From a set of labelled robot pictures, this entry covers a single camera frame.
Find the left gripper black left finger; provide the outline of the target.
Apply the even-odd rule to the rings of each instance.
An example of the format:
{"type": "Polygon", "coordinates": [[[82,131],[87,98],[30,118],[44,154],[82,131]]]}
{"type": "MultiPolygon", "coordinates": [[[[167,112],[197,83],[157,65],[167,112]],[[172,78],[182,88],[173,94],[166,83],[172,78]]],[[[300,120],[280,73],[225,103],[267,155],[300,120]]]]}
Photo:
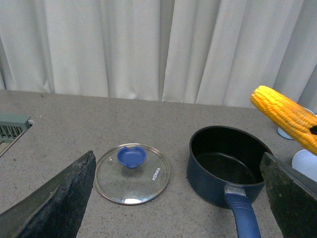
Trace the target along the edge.
{"type": "Polygon", "coordinates": [[[2,238],[74,238],[93,188],[96,158],[88,151],[0,215],[2,238]]]}

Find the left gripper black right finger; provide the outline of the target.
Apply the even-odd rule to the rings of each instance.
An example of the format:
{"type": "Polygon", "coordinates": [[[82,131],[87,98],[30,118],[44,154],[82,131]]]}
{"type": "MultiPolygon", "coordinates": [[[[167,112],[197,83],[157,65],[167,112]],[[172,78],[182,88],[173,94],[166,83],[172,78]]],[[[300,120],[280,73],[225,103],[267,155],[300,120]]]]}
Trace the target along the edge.
{"type": "Polygon", "coordinates": [[[317,183],[265,152],[261,165],[271,211],[285,238],[317,236],[317,183]]]}

